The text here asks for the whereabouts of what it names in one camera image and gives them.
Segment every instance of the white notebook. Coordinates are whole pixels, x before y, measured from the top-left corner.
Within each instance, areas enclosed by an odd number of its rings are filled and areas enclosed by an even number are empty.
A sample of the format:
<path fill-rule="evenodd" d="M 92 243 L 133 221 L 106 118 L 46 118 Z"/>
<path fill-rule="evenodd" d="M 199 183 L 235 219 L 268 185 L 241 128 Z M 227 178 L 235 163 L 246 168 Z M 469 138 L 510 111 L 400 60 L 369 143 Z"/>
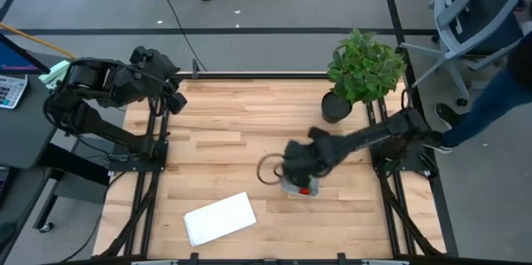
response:
<path fill-rule="evenodd" d="M 187 213 L 184 219 L 193 247 L 257 222 L 245 192 Z"/>

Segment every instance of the jeans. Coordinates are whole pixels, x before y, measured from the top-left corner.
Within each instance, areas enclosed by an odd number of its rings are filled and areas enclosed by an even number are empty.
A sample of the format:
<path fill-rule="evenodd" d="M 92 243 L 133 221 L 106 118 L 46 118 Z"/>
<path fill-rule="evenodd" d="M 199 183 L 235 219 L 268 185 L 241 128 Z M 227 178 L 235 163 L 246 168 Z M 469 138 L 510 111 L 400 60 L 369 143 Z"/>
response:
<path fill-rule="evenodd" d="M 442 144 L 454 148 L 480 133 L 514 107 L 530 102 L 532 89 L 517 82 L 507 68 L 502 69 L 473 102 L 471 111 L 461 115 L 458 125 L 442 135 Z"/>

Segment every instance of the wooden tabletop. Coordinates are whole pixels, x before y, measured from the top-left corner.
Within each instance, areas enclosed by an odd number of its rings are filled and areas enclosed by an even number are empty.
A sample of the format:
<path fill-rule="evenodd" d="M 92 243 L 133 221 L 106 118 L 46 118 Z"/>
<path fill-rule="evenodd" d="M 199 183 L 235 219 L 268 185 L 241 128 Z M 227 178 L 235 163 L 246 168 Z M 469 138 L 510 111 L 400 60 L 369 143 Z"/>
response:
<path fill-rule="evenodd" d="M 326 80 L 293 79 L 182 82 L 180 91 L 189 103 L 170 117 L 168 164 L 160 176 L 149 258 L 189 258 L 190 253 L 218 259 L 336 258 L 337 253 L 390 258 L 382 193 L 369 150 L 350 154 L 321 180 L 320 194 L 312 199 L 261 184 L 256 177 L 263 155 L 282 153 L 290 139 L 309 142 L 306 134 L 312 125 L 336 134 L 368 126 L 362 103 L 336 125 L 322 120 L 320 102 L 331 85 Z M 400 110 L 402 87 L 386 98 L 390 113 Z M 142 134 L 148 115 L 146 102 L 130 105 L 125 129 Z M 266 164 L 265 179 L 273 179 L 272 168 Z M 136 176 L 125 174 L 109 189 L 94 254 L 109 246 L 129 218 Z M 428 181 L 413 173 L 401 176 L 412 219 L 436 248 L 445 251 Z M 257 223 L 192 248 L 184 214 L 244 191 Z M 406 252 L 400 221 L 396 222 Z M 135 237 L 137 252 L 140 235 Z"/>

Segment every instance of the chair wheel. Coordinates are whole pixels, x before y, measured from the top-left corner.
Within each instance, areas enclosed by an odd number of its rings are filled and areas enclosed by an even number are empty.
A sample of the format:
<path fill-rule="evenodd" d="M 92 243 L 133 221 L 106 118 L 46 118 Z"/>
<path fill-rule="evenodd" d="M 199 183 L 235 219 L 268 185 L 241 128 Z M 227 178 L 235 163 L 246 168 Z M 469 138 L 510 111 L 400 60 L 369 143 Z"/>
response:
<path fill-rule="evenodd" d="M 53 230 L 53 227 L 55 227 L 53 223 L 44 223 L 44 225 L 39 228 L 39 233 L 48 233 Z"/>
<path fill-rule="evenodd" d="M 437 33 L 431 37 L 431 41 L 433 42 L 439 42 L 440 41 L 440 35 Z"/>
<path fill-rule="evenodd" d="M 458 106 L 466 106 L 467 105 L 467 99 L 460 98 L 460 99 L 456 100 L 456 104 Z"/>

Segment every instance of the black shoe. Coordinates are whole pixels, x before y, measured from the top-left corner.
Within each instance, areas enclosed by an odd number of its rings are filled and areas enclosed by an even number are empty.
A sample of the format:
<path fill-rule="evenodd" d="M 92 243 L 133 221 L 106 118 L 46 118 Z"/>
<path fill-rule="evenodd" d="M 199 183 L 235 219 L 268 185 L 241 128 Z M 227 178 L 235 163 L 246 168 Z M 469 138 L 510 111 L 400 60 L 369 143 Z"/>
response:
<path fill-rule="evenodd" d="M 442 144 L 440 132 L 432 131 L 421 136 L 420 140 L 425 147 L 436 150 L 442 154 L 448 154 L 452 151 L 452 148 L 446 147 Z"/>
<path fill-rule="evenodd" d="M 438 103 L 434 106 L 434 113 L 446 124 L 447 128 L 452 129 L 453 126 L 460 123 L 461 115 L 455 113 L 452 108 L 443 103 Z"/>

